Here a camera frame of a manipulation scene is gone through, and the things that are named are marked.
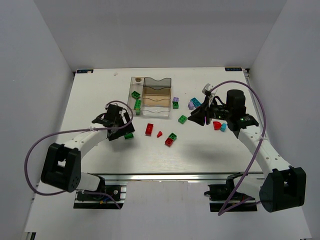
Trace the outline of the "green 2x2 sloped lego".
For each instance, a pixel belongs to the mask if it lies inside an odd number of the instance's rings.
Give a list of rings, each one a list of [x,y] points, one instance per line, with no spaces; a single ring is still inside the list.
[[[178,118],[178,122],[181,123],[181,124],[184,124],[187,120],[188,120],[188,118],[185,115],[181,115]]]

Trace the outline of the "green curved lego brick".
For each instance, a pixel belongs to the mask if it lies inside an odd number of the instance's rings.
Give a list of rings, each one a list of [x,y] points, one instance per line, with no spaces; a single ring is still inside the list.
[[[133,134],[133,133],[128,133],[128,134],[126,134],[126,135],[124,136],[124,138],[125,138],[126,140],[132,139],[132,138],[134,138],[134,134]]]

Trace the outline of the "green 2x4 lego brick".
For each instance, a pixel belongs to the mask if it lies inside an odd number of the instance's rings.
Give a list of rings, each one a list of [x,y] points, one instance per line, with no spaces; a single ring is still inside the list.
[[[134,103],[134,110],[140,110],[141,109],[142,100],[137,99]]]

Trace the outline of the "red 2x2 lego brick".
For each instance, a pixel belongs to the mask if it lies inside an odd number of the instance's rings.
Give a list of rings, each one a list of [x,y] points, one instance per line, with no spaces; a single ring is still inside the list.
[[[165,144],[166,146],[170,147],[170,146],[173,144],[173,142],[174,142],[174,140],[173,140],[172,138],[168,137],[168,138],[165,140],[164,144]]]

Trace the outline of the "green lego brick carried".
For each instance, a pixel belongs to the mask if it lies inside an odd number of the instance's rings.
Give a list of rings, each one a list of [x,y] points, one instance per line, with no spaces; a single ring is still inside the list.
[[[138,99],[141,97],[141,94],[140,94],[139,92],[137,92],[137,91],[133,91],[133,92],[131,93],[131,96],[132,96],[134,99],[138,100]]]

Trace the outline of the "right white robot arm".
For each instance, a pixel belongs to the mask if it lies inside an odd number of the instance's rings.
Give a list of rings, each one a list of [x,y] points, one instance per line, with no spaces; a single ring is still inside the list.
[[[235,193],[241,193],[260,202],[269,212],[277,212],[303,206],[305,203],[307,174],[301,167],[293,167],[264,138],[264,130],[257,120],[246,112],[246,97],[238,89],[228,90],[226,103],[209,90],[203,103],[191,112],[188,120],[201,126],[212,119],[224,120],[228,129],[242,142],[260,166],[264,180],[248,177],[248,171],[230,175],[225,192],[229,201]]]

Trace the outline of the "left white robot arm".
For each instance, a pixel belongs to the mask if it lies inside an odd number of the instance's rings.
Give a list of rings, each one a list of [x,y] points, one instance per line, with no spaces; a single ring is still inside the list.
[[[134,111],[117,104],[107,104],[105,112],[86,129],[64,143],[49,146],[40,180],[52,187],[72,193],[75,190],[102,193],[101,176],[82,171],[82,158],[100,142],[113,141],[135,131]]]

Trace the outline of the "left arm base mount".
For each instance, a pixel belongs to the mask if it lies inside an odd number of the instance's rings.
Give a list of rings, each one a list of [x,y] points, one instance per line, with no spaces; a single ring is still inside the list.
[[[74,209],[120,210],[125,202],[127,186],[107,184],[102,189],[103,194],[88,194],[77,191],[73,203]]]

